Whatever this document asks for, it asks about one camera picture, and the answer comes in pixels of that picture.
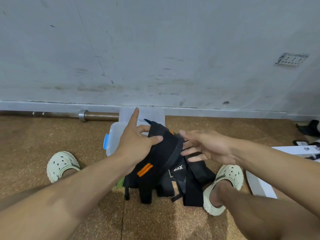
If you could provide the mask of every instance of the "orange stripe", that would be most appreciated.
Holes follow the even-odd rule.
[[[139,177],[142,177],[142,176],[143,176],[144,174],[146,174],[146,173],[150,170],[150,168],[152,168],[152,167],[153,167],[153,165],[150,164],[149,167],[147,167],[143,172],[139,171],[138,176],[139,176]]]
[[[137,174],[139,175],[140,173],[142,173],[150,165],[151,165],[150,163],[147,163]]]

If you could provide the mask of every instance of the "hand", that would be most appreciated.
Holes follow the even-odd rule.
[[[143,132],[149,132],[150,126],[139,125],[137,120],[139,109],[136,108],[132,114],[127,127],[124,129],[120,142],[115,154],[126,158],[132,172],[138,162],[142,161],[150,152],[151,146],[158,144],[163,140],[162,136],[146,137],[141,135]]]
[[[188,140],[183,143],[182,156],[195,152],[202,154],[190,157],[188,161],[196,162],[212,159],[224,165],[236,165],[237,157],[232,154],[231,145],[235,143],[234,138],[219,134],[214,130],[194,130],[190,132],[180,131],[180,135]]]

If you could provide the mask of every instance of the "white wall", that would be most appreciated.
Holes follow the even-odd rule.
[[[319,7],[0,0],[0,100],[320,115]],[[274,65],[285,52],[310,56],[299,67]]]

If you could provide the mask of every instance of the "plastic container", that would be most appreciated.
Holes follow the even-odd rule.
[[[144,119],[155,121],[159,124],[165,126],[165,113],[161,107],[151,107],[151,106],[137,106],[139,108],[139,116],[137,126],[139,125],[149,125]],[[128,122],[131,115],[134,112],[135,106],[122,106],[119,112],[119,122],[115,122],[110,127],[109,134],[106,134],[103,142],[103,149],[106,150],[106,155],[112,155],[120,141],[120,137]]]

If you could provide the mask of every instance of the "xtep logo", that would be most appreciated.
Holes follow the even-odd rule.
[[[180,169],[182,169],[182,165],[178,166],[174,171],[177,171],[177,170],[180,170]]]

